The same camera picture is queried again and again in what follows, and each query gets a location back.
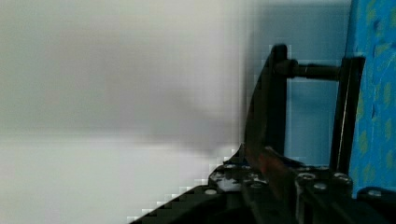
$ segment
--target screw head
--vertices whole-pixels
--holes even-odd
[[[316,183],[314,185],[314,188],[319,190],[325,190],[327,188],[327,185],[325,183]]]
[[[370,189],[367,194],[375,198],[380,198],[382,196],[381,191],[377,189]]]
[[[207,189],[205,190],[205,194],[208,195],[213,195],[213,194],[217,194],[218,192],[215,189]]]

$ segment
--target white wall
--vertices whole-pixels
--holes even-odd
[[[125,223],[202,184],[271,46],[339,64],[349,3],[3,0],[0,222]],[[335,91],[290,82],[288,156],[326,162]]]

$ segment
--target blue cloth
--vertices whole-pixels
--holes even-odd
[[[396,1],[354,0],[346,56],[366,58],[349,174],[364,187],[396,190]]]

